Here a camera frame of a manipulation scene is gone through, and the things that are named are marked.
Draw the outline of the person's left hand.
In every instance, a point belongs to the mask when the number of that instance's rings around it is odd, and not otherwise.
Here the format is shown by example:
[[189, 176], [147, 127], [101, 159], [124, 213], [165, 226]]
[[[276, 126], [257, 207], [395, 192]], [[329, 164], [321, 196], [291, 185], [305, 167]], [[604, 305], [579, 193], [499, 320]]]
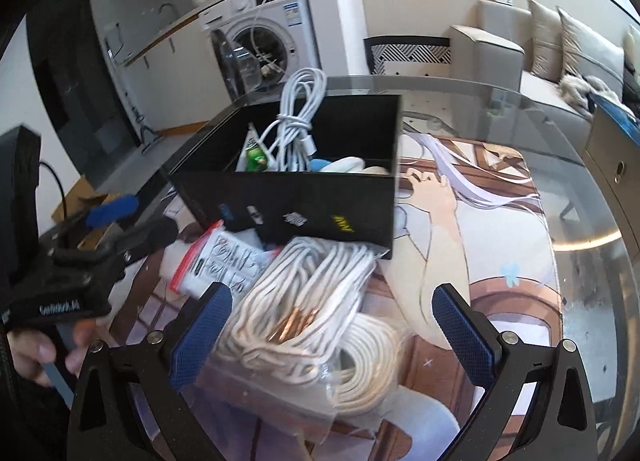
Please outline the person's left hand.
[[[75, 323], [75, 347], [65, 358], [67, 371], [75, 377], [80, 373], [89, 345], [98, 336], [96, 329], [96, 320], [87, 319]], [[52, 383], [43, 366], [55, 362], [56, 349], [49, 337], [36, 330], [16, 330], [8, 334], [8, 341], [16, 372], [25, 380], [50, 387]]]

